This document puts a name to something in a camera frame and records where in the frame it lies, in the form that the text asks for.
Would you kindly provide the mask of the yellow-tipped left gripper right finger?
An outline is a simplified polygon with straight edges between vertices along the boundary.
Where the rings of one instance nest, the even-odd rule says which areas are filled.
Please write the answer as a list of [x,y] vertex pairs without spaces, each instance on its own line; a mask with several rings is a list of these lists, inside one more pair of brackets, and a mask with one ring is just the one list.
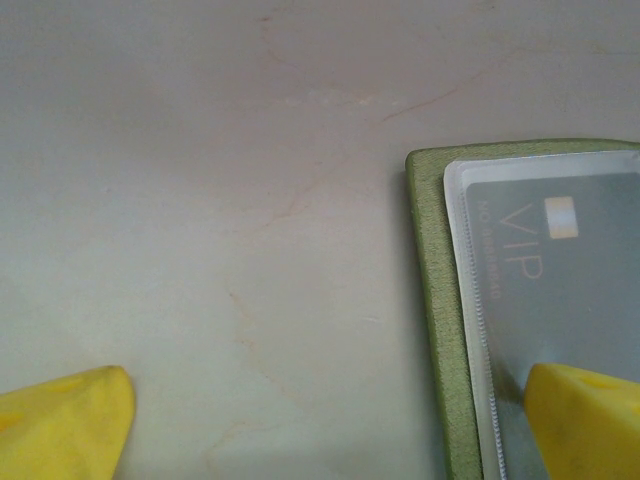
[[639,385],[567,365],[531,369],[524,410],[552,479],[639,477]]

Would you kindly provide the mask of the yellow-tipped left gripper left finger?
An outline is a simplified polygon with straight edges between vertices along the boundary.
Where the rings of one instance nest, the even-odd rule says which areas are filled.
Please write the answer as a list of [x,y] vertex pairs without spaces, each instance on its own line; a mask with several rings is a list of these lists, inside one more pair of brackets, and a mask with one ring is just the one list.
[[111,479],[136,410],[133,383],[104,366],[1,395],[3,479]]

